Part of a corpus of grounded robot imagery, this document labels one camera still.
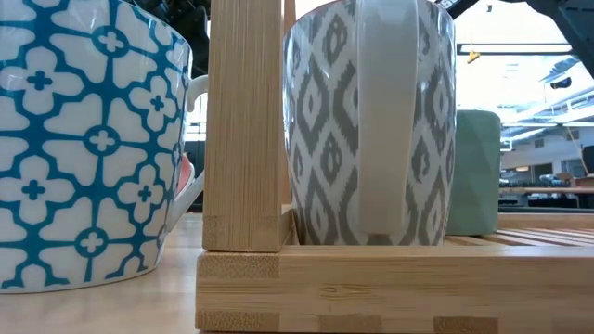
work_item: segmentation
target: white mug handle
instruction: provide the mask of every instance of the white mug handle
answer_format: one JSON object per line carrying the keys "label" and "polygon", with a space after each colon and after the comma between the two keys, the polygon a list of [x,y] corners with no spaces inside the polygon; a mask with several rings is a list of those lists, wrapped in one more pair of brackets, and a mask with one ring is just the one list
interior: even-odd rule
{"label": "white mug handle", "polygon": [[[186,104],[187,111],[191,112],[194,110],[194,103],[198,99],[198,96],[208,92],[208,76],[202,75],[198,78],[192,79],[189,83],[187,90]],[[177,194],[174,201],[171,203],[169,208],[169,214],[167,215],[167,230],[171,232],[177,222],[182,218],[187,209],[192,205],[194,200],[204,190],[204,172],[197,178],[194,178],[195,171],[194,166],[190,163],[190,176],[187,184]]]}
{"label": "white mug handle", "polygon": [[407,225],[406,186],[417,86],[418,0],[358,0],[359,229]]}

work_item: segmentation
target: shelf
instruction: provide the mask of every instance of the shelf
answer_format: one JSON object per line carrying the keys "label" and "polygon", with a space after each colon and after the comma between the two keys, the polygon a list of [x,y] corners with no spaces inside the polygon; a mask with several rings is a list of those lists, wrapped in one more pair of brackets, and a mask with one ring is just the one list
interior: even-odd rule
{"label": "shelf", "polygon": [[291,237],[279,253],[206,251],[199,258],[197,327],[425,334],[594,330],[594,221],[584,229],[584,222],[576,228],[501,218],[495,235],[448,237],[445,247],[299,246]]}

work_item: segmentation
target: bamboo mug stand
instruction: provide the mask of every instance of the bamboo mug stand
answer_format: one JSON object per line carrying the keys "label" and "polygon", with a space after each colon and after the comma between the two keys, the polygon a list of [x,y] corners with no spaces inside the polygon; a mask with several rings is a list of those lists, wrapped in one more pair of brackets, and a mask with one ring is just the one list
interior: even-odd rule
{"label": "bamboo mug stand", "polygon": [[216,0],[212,17],[197,328],[594,333],[589,215],[501,215],[497,234],[445,247],[298,245],[282,205],[282,35],[294,0]]}

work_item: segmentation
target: wooden table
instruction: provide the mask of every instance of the wooden table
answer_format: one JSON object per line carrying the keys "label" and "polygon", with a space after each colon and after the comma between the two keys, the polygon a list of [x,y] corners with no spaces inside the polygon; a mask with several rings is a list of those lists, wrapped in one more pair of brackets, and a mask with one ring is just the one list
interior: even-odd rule
{"label": "wooden table", "polygon": [[499,195],[516,196],[518,203],[524,207],[528,205],[528,196],[531,194],[573,194],[577,197],[577,207],[581,209],[594,208],[594,187],[502,187]]}
{"label": "wooden table", "polygon": [[187,214],[151,273],[95,288],[0,295],[0,333],[196,334],[201,236],[201,215]]}

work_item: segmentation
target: gray ikat pattern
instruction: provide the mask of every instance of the gray ikat pattern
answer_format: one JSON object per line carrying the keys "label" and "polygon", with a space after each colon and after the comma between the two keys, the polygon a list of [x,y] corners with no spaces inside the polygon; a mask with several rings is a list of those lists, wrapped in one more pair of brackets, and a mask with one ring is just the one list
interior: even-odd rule
{"label": "gray ikat pattern", "polygon": [[[409,161],[406,228],[368,235],[357,229],[356,5],[345,0],[322,6],[285,38],[286,145],[299,239],[323,245],[439,245],[454,167],[454,22],[442,8],[419,0],[414,129],[410,156],[403,157]],[[395,59],[386,66],[413,64]]]}

